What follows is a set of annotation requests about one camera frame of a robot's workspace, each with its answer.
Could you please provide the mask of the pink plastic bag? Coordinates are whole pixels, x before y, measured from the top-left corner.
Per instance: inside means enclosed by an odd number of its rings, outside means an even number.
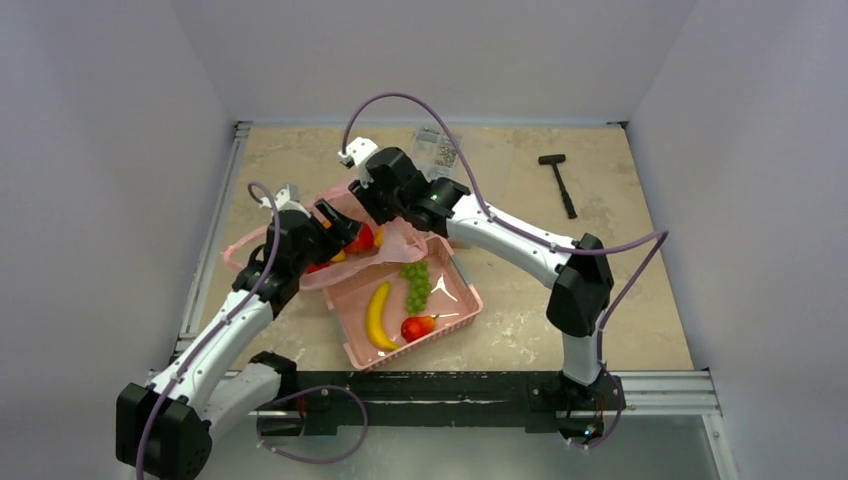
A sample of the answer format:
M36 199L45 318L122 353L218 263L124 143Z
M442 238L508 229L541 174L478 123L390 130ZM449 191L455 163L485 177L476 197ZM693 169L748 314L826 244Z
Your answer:
M300 202L322 220L323 216L316 210L314 204L317 200L324 199L344 215L359 222L367 223L374 231L379 225L368 216L354 195L348 191L348 182L343 180L323 194L313 198L310 202ZM385 228L383 244L380 249L373 249L366 254L347 254L346 260L341 263L331 263L328 268L307 274L300 278L300 289L302 291L316 291L329 288L354 275L364 271L366 268L383 263L412 263L423 259L428 254L425 235L415 230L408 222L397 218L381 225Z

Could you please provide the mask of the green fake grapes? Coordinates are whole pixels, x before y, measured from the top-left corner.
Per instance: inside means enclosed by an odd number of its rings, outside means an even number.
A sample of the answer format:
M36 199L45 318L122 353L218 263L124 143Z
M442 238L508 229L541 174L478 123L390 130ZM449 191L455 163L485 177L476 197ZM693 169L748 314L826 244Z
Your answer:
M419 260L405 264L399 274L408 282L406 311L410 316L417 316L425 310L432 290L428 262Z

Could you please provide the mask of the yellow fake banana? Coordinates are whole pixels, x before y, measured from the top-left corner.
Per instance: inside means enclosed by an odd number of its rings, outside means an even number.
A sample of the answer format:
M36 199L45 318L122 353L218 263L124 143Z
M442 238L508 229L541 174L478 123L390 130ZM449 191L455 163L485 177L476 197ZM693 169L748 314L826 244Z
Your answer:
M383 313L391 290L389 282L383 282L374 291L365 314L365 331L372 346L381 351L394 351L399 346L391 340L383 327Z

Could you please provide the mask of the red orange fake pear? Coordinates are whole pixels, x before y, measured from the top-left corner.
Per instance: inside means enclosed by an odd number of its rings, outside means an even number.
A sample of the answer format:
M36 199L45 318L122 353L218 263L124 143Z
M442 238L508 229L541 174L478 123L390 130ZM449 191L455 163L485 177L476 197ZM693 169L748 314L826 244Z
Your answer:
M400 335L407 343L413 343L435 331L439 315L409 317L400 326Z

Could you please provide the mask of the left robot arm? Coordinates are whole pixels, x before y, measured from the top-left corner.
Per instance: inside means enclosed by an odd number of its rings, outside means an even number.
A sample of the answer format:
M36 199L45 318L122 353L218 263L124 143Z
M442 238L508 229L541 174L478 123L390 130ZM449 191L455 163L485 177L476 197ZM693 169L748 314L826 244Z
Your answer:
M312 267L353 243L362 223L324 200L310 212L268 203L265 240L236 274L230 293L198 337L147 384L128 384L116 404L116 457L138 479L195 479L216 439L258 407L299 406L294 361L254 356L234 378L230 366L282 312Z

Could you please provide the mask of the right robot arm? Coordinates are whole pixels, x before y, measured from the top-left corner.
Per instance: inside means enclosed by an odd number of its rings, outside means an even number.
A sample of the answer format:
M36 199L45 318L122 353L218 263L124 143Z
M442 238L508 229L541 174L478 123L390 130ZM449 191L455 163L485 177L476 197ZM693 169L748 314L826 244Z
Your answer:
M602 358L614 285L601 242L552 234L489 206L450 178L426 179L408 155L358 139L338 153L355 171L349 190L379 224L401 218L415 229L479 247L525 271L549 291L545 315L562 334L559 396L623 408L623 388Z

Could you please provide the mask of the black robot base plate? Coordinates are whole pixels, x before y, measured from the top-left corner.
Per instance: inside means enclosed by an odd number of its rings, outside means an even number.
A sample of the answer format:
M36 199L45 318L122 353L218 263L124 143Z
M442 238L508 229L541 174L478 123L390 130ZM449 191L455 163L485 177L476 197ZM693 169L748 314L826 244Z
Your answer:
M560 371L288 374L256 424L266 437L334 435L347 426L521 428L591 443L627 403L619 377L588 386Z

